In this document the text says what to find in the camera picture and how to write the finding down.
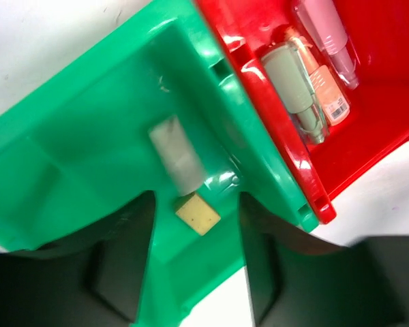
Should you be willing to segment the small beige eraser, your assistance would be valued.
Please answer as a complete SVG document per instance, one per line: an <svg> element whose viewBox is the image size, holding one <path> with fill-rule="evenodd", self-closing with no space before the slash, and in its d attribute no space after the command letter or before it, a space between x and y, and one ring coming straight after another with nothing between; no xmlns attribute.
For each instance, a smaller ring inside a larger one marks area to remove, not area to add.
<svg viewBox="0 0 409 327"><path fill-rule="evenodd" d="M175 214L200 236L209 232L220 220L219 213L197 192L176 200Z"/></svg>

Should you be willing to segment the pink marker pen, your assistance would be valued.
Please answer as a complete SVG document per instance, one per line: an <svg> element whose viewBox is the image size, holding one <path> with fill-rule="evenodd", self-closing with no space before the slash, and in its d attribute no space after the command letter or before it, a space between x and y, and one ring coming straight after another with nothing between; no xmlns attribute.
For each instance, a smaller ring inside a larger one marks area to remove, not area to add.
<svg viewBox="0 0 409 327"><path fill-rule="evenodd" d="M294 2L294 11L318 49L325 52L336 74L349 89L359 85L357 59L350 40L332 0Z"/></svg>

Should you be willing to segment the green marker pen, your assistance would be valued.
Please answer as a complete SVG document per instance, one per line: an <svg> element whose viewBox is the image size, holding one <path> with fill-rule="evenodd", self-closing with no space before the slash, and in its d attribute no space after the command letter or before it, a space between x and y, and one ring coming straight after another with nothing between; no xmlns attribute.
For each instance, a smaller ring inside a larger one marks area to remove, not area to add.
<svg viewBox="0 0 409 327"><path fill-rule="evenodd" d="M300 136L310 144L323 143L327 123L296 47L280 44L263 56L262 65Z"/></svg>

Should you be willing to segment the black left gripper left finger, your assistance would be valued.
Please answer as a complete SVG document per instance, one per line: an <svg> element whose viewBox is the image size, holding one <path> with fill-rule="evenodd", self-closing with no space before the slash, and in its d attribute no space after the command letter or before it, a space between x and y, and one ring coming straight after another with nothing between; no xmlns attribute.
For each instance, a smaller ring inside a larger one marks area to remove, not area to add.
<svg viewBox="0 0 409 327"><path fill-rule="evenodd" d="M145 191L36 250L0 253L0 326L133 324L155 212Z"/></svg>

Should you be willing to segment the orange marker pen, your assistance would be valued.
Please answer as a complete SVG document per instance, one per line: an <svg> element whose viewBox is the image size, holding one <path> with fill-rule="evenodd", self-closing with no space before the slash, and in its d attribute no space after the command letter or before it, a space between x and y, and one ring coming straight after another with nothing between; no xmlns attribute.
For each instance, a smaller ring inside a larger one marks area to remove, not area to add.
<svg viewBox="0 0 409 327"><path fill-rule="evenodd" d="M314 45L295 28L286 28L284 37L297 47L327 123L330 126L340 124L349 115L350 105L330 69L326 65L320 65L318 63L312 53Z"/></svg>

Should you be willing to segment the grey rectangular eraser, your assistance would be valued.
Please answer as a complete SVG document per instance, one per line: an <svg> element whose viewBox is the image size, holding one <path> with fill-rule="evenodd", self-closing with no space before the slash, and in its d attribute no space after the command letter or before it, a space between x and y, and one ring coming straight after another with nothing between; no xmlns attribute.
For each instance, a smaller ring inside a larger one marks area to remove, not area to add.
<svg viewBox="0 0 409 327"><path fill-rule="evenodd" d="M205 180L205 169L177 116L149 130L149 137L179 194L196 191Z"/></svg>

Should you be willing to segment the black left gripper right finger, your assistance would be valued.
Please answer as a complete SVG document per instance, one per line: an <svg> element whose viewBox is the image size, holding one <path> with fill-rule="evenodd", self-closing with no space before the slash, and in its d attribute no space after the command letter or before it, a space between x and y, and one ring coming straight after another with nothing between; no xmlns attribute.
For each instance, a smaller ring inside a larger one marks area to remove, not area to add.
<svg viewBox="0 0 409 327"><path fill-rule="evenodd" d="M342 247L247 192L239 219L255 326L409 326L409 236Z"/></svg>

